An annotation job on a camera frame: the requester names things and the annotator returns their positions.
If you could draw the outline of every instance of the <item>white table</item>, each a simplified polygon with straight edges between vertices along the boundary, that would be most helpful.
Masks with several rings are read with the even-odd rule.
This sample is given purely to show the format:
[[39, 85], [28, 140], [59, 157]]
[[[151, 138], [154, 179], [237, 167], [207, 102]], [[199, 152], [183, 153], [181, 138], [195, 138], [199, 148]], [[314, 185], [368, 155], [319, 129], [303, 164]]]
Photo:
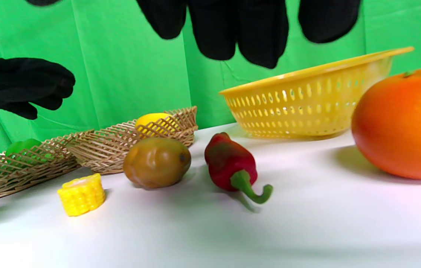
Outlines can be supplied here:
[[[217, 190], [203, 151], [226, 131], [258, 163], [261, 206]], [[200, 130], [184, 182], [165, 190], [103, 177], [105, 203], [67, 217], [57, 195], [80, 169], [0, 200], [0, 267], [421, 268], [421, 182], [372, 167], [350, 133], [322, 141], [245, 138], [234, 124]]]

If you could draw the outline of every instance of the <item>red bell pepper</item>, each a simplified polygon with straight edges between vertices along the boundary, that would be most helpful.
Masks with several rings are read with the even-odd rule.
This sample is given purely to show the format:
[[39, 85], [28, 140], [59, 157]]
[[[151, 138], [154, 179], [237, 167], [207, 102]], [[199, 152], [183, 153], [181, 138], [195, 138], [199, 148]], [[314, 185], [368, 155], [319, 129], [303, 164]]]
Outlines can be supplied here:
[[217, 187], [241, 191], [257, 204], [265, 203], [273, 186], [265, 185], [262, 195], [257, 195], [252, 185], [257, 181], [257, 167], [253, 155], [240, 144], [232, 141], [225, 132], [215, 134], [204, 151], [209, 175]]

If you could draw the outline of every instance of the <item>green backdrop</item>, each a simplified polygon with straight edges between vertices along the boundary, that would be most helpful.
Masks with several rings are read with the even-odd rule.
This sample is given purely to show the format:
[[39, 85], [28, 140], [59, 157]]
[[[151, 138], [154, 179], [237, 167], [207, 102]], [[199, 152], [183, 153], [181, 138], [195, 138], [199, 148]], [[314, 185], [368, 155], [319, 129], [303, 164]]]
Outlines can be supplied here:
[[421, 0], [364, 0], [352, 32], [324, 45], [302, 37], [299, 1], [287, 3], [288, 47], [279, 66], [267, 70], [239, 54], [227, 62], [204, 58], [190, 20], [180, 37], [161, 40], [134, 0], [64, 0], [46, 8], [0, 0], [0, 57], [44, 58], [77, 78], [63, 107], [40, 109], [35, 121], [0, 111], [0, 151], [18, 140], [45, 140], [192, 105], [199, 107], [200, 128], [227, 124], [234, 119], [220, 90], [365, 53], [414, 46], [415, 52], [396, 59], [392, 73], [421, 68]]

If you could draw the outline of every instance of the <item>woven basket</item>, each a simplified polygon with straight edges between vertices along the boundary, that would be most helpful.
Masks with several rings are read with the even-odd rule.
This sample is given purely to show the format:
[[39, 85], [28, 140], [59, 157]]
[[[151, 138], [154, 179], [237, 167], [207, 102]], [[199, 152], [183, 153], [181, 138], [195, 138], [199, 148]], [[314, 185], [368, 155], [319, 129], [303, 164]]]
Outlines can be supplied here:
[[196, 123], [197, 106], [173, 111], [165, 111], [171, 117], [157, 122], [150, 122], [146, 126], [135, 126], [135, 132], [140, 139], [147, 137], [162, 137], [176, 139], [187, 147], [194, 143], [194, 132], [198, 129]]
[[89, 132], [50, 139], [10, 156], [0, 153], [0, 198], [78, 169], [80, 165], [65, 146]]
[[173, 117], [146, 126], [136, 126], [136, 120], [117, 124], [83, 135], [70, 142], [67, 148], [80, 165], [90, 168], [95, 173], [101, 175], [121, 173], [129, 149], [146, 137], [177, 139], [188, 147], [194, 143], [197, 107], [166, 111], [166, 113]]

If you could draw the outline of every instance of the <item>black glove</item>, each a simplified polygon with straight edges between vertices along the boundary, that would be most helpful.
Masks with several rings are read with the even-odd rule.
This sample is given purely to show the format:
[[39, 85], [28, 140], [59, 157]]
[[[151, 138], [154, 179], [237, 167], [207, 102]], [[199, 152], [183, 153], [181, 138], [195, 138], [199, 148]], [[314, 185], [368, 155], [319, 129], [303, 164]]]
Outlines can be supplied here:
[[71, 96], [75, 76], [57, 63], [43, 59], [0, 59], [0, 109], [37, 119], [39, 105], [57, 110]]
[[[57, 0], [27, 0], [50, 5]], [[163, 39], [179, 36], [189, 8], [194, 37], [209, 59], [226, 61], [241, 54], [251, 63], [275, 68], [285, 51], [289, 23], [285, 0], [137, 0]], [[301, 0], [298, 20], [304, 36], [329, 43], [345, 36], [358, 20], [361, 0]]]

